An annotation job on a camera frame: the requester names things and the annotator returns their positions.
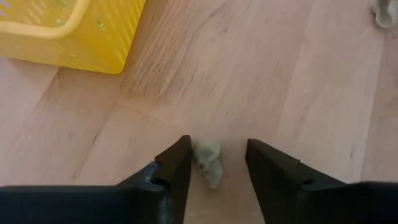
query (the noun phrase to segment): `yellow basket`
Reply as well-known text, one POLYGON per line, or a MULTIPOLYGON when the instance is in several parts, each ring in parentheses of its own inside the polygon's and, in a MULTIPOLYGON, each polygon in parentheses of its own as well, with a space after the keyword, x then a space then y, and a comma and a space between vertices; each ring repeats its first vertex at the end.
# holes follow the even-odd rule
POLYGON ((0 54, 120 73, 146 0, 0 0, 0 54))

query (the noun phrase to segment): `yellow plastic basket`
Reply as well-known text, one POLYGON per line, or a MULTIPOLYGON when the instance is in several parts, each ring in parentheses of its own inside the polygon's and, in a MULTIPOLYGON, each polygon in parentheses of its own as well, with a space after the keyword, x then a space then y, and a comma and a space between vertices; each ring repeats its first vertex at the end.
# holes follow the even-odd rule
POLYGON ((0 0, 0 55, 120 73, 146 0, 0 0))

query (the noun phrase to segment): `wooden floor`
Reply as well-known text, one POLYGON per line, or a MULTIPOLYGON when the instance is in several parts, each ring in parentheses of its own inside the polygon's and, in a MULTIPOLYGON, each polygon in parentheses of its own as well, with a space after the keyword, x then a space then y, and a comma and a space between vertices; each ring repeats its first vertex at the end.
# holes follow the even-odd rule
POLYGON ((398 181, 398 29, 373 0, 148 0, 125 72, 0 59, 0 185, 115 184, 181 135, 224 142, 186 223, 264 223, 258 138, 345 182, 398 181))

